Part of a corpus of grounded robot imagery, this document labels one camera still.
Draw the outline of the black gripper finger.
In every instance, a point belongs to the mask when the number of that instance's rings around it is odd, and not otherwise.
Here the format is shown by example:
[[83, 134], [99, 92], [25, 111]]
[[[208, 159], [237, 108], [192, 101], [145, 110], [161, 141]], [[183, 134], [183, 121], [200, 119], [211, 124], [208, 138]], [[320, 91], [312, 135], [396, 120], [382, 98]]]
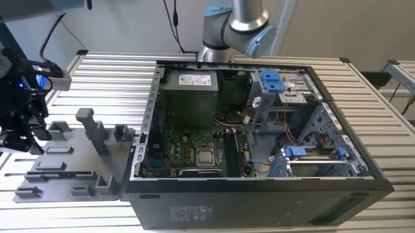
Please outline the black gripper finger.
[[[35, 128], [35, 135], [41, 135], [45, 128]], [[0, 130], [0, 151], [1, 152], [29, 152], [41, 155], [44, 149], [36, 142], [32, 129]]]
[[45, 118], [48, 117], [47, 101], [44, 96], [32, 96], [24, 106], [24, 114], [35, 136], [41, 141], [52, 140], [47, 130]]

